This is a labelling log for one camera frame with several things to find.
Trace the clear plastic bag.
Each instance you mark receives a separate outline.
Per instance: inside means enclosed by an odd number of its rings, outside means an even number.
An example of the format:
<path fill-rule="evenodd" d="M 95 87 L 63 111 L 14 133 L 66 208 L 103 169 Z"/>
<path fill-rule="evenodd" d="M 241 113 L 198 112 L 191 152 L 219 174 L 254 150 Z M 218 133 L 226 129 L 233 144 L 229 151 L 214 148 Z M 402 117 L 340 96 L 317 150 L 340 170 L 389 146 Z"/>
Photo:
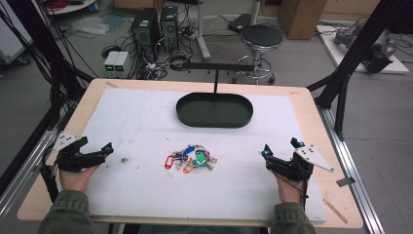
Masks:
<path fill-rule="evenodd" d="M 105 35 L 109 25 L 102 22 L 101 17 L 85 17 L 71 23 L 73 31 L 82 31 L 93 35 Z"/>

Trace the aluminium rail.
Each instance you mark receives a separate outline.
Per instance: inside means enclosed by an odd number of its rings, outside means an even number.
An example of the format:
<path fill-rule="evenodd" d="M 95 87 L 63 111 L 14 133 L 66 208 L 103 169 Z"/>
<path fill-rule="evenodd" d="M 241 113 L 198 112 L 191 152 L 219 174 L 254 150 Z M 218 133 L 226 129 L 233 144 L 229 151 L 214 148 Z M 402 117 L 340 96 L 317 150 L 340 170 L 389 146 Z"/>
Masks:
<path fill-rule="evenodd" d="M 318 111 L 338 157 L 345 179 L 349 181 L 348 186 L 352 191 L 357 208 L 360 211 L 363 226 L 366 228 L 368 234 L 385 234 L 385 230 L 370 201 L 351 152 L 346 142 L 341 140 L 339 135 L 334 131 L 334 113 L 330 109 L 321 109 L 320 107 Z"/>
<path fill-rule="evenodd" d="M 56 131 L 45 131 L 41 136 L 30 140 L 20 151 L 23 161 L 20 165 L 15 164 L 18 170 L 0 195 L 0 223 L 7 217 L 27 183 L 36 175 L 43 154 L 56 142 L 57 135 Z"/>

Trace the white desk leg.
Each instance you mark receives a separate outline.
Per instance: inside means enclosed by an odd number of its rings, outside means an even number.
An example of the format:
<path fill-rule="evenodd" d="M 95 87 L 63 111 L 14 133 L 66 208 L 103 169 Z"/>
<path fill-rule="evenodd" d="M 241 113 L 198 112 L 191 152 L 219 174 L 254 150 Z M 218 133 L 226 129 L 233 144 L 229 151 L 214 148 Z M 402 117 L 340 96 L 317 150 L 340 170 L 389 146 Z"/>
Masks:
<path fill-rule="evenodd" d="M 196 32 L 197 42 L 202 53 L 204 61 L 210 60 L 210 52 L 207 47 L 207 43 L 204 39 L 204 11 L 203 11 L 204 0 L 197 0 L 197 25 L 198 29 Z"/>

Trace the black round stool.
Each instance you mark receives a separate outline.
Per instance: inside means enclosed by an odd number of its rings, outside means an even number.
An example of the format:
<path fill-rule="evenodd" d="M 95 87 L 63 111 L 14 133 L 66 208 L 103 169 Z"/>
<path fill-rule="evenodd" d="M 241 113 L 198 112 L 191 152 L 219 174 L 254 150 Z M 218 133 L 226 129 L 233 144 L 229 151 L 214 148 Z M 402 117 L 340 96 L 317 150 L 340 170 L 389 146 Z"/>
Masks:
<path fill-rule="evenodd" d="M 256 24 L 243 29 L 242 41 L 251 49 L 251 55 L 241 57 L 237 65 L 251 65 L 249 71 L 237 71 L 232 79 L 236 84 L 238 78 L 243 75 L 259 83 L 261 79 L 268 79 L 274 84 L 276 77 L 272 65 L 264 58 L 267 52 L 274 51 L 282 43 L 282 34 L 270 25 Z"/>

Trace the grey tape piece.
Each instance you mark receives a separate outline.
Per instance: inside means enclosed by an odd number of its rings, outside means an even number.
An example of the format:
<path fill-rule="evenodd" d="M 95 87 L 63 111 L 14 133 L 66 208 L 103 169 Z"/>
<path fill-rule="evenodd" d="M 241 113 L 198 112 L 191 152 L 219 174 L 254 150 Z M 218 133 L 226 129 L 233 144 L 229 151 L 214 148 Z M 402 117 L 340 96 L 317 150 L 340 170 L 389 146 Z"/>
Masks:
<path fill-rule="evenodd" d="M 339 187 L 350 185 L 350 184 L 353 184 L 355 182 L 356 181 L 352 177 L 344 177 L 344 178 L 339 179 L 339 180 L 336 181 L 336 183 L 338 184 Z"/>

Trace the white foam mat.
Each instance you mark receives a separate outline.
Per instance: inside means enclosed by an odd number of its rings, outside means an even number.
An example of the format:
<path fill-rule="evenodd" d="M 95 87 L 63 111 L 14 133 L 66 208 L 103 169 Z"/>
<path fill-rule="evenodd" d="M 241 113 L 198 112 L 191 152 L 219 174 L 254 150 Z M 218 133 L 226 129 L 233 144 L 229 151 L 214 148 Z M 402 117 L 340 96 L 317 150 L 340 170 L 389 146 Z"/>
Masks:
<path fill-rule="evenodd" d="M 114 152 L 95 172 L 87 194 L 94 216 L 269 220 L 280 200 L 261 155 L 266 144 L 284 160 L 301 136 L 289 97 L 250 95 L 250 122 L 238 129 L 192 128 L 176 117 L 180 92 L 106 90 L 83 131 L 86 153 L 108 142 Z M 212 171 L 166 170 L 189 144 L 217 159 Z"/>

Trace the person's left hand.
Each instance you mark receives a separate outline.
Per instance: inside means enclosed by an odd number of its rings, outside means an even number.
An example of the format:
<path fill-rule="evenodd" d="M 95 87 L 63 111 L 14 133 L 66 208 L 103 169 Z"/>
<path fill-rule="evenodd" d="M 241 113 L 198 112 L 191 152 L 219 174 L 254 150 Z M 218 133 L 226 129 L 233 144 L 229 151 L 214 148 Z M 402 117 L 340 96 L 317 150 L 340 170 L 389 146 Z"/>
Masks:
<path fill-rule="evenodd" d="M 59 171 L 60 185 L 63 190 L 85 192 L 89 181 L 98 166 L 87 168 L 81 172 Z"/>

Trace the small black computer tower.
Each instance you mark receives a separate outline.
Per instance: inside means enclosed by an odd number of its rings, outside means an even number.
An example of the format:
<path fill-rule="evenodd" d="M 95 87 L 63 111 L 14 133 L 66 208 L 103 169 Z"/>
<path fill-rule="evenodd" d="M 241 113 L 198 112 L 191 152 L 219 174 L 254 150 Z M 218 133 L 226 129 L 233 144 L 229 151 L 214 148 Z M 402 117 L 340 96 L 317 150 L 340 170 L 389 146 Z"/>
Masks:
<path fill-rule="evenodd" d="M 160 26 L 163 37 L 163 48 L 165 52 L 171 53 L 179 49 L 178 13 L 175 6 L 162 8 Z"/>

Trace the black key rack oval tray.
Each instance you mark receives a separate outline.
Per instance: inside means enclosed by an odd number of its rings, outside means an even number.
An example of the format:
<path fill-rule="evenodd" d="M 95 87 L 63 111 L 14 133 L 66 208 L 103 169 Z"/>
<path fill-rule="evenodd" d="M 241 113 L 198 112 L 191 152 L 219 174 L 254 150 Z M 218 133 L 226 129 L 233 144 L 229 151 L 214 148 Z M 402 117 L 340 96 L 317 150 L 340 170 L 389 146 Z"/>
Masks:
<path fill-rule="evenodd" d="M 178 120 L 196 128 L 241 128 L 247 125 L 253 115 L 252 103 L 241 95 L 218 92 L 220 70 L 252 71 L 252 65 L 184 62 L 182 67 L 214 70 L 215 78 L 212 93 L 190 93 L 180 98 L 175 106 Z"/>

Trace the person's right hand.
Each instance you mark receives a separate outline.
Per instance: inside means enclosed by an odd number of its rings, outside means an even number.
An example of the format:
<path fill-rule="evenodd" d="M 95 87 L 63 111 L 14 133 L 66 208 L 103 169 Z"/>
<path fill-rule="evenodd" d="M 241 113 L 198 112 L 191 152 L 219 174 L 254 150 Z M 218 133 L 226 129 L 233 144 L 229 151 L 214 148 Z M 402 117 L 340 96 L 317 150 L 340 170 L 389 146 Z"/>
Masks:
<path fill-rule="evenodd" d="M 279 187 L 279 196 L 283 203 L 302 204 L 302 181 L 290 180 L 287 177 L 275 174 Z"/>

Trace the brown wooden cabinet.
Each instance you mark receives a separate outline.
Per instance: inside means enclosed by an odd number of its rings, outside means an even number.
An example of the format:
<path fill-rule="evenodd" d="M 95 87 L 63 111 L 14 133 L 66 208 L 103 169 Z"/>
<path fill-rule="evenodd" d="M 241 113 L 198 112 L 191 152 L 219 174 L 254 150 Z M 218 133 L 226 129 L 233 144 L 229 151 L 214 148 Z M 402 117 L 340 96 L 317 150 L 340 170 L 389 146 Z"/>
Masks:
<path fill-rule="evenodd" d="M 282 0 L 278 20 L 289 40 L 310 40 L 327 0 Z"/>

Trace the grey bench power supply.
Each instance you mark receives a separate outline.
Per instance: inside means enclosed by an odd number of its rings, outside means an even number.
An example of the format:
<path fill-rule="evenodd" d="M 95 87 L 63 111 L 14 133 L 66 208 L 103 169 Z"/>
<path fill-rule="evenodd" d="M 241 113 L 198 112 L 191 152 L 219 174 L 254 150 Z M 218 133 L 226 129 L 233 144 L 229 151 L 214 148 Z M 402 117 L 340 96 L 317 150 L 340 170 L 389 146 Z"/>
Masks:
<path fill-rule="evenodd" d="M 109 78 L 116 77 L 116 69 L 115 69 L 115 62 L 118 56 L 118 52 L 110 52 L 104 62 L 104 68 L 107 72 Z"/>
<path fill-rule="evenodd" d="M 114 62 L 117 78 L 127 78 L 131 68 L 131 61 L 128 52 L 119 52 Z"/>

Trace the grey robot device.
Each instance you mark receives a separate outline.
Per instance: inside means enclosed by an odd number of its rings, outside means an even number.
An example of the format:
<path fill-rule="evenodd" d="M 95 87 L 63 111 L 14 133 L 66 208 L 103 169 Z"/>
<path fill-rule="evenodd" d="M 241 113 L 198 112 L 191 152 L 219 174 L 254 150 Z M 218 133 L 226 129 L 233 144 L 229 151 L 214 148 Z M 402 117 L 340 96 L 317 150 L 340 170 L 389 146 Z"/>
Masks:
<path fill-rule="evenodd" d="M 364 25 L 364 21 L 357 21 L 347 29 L 338 30 L 334 38 L 334 43 L 336 45 L 344 45 L 349 49 L 357 39 Z M 385 32 L 382 32 L 361 63 L 368 72 L 379 73 L 392 63 L 390 56 L 392 56 L 395 51 L 395 40 L 391 39 Z"/>

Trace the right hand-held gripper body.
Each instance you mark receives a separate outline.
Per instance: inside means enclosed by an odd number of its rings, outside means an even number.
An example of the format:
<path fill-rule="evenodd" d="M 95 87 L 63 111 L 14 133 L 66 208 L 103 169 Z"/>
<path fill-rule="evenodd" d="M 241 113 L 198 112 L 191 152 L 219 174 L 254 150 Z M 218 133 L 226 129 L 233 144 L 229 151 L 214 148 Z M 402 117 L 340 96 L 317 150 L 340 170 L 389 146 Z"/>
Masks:
<path fill-rule="evenodd" d="M 266 168 L 275 174 L 285 176 L 290 180 L 307 180 L 313 174 L 314 166 L 333 173 L 334 168 L 313 146 L 304 146 L 294 149 L 292 158 L 289 161 L 277 158 L 273 161 L 266 161 Z"/>

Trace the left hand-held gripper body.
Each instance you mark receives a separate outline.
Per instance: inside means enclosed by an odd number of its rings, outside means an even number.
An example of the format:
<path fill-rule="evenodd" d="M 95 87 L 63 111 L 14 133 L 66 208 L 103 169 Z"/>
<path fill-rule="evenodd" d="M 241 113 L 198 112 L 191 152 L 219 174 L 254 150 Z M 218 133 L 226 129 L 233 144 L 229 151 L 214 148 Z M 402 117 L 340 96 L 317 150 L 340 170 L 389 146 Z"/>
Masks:
<path fill-rule="evenodd" d="M 97 152 L 82 153 L 70 152 L 69 146 L 81 136 L 61 133 L 53 146 L 52 151 L 57 153 L 54 166 L 68 172 L 81 172 L 87 168 L 98 166 L 105 162 L 106 157 L 99 157 Z"/>

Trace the large black computer tower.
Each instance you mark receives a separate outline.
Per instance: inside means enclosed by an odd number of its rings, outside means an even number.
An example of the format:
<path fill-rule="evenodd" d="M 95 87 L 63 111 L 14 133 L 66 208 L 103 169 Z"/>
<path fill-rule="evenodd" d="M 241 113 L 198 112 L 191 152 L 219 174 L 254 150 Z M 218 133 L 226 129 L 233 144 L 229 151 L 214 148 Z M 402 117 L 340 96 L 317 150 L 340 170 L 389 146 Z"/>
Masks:
<path fill-rule="evenodd" d="M 131 25 L 133 42 L 147 61 L 158 59 L 157 43 L 161 39 L 158 14 L 155 8 L 139 8 Z"/>

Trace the white board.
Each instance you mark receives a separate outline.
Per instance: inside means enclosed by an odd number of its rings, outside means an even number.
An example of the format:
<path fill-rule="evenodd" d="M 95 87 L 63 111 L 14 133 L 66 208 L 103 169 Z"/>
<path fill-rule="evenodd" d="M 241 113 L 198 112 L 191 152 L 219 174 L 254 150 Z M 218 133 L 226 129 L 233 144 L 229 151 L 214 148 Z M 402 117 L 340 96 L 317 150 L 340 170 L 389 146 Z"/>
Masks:
<path fill-rule="evenodd" d="M 334 43 L 336 29 L 333 26 L 318 25 L 317 31 L 335 66 L 338 66 L 348 49 L 344 45 Z M 407 74 L 409 72 L 395 55 L 390 56 L 390 61 L 391 63 L 381 71 L 381 74 Z"/>

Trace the flat black case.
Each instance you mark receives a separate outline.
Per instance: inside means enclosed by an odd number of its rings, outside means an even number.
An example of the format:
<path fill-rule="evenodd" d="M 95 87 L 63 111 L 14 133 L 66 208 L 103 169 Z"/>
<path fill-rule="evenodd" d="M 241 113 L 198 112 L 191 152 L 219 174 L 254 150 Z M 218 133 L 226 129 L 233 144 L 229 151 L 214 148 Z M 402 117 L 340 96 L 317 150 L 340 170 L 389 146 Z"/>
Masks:
<path fill-rule="evenodd" d="M 242 30 L 249 25 L 251 14 L 241 14 L 236 19 L 232 20 L 227 28 L 233 32 L 241 33 Z"/>

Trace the thin wooden stick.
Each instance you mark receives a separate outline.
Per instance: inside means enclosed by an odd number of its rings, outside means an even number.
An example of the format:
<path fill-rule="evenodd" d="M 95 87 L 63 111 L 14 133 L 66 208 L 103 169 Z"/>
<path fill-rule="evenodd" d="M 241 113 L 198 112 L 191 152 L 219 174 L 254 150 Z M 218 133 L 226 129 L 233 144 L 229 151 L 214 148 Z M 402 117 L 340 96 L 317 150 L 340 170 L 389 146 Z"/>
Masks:
<path fill-rule="evenodd" d="M 322 198 L 322 200 L 345 224 L 348 224 L 347 219 L 327 199 Z"/>

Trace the pile of colourful key tags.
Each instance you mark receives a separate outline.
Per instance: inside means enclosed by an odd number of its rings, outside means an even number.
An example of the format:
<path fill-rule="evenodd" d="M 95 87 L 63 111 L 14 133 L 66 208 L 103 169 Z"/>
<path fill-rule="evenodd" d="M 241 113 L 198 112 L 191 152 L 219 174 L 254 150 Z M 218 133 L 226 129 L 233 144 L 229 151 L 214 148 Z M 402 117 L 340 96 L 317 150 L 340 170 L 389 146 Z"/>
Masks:
<path fill-rule="evenodd" d="M 177 169 L 185 174 L 192 173 L 198 168 L 207 168 L 212 171 L 217 159 L 210 155 L 209 151 L 198 144 L 189 144 L 180 151 L 173 151 L 166 159 L 166 170 Z"/>

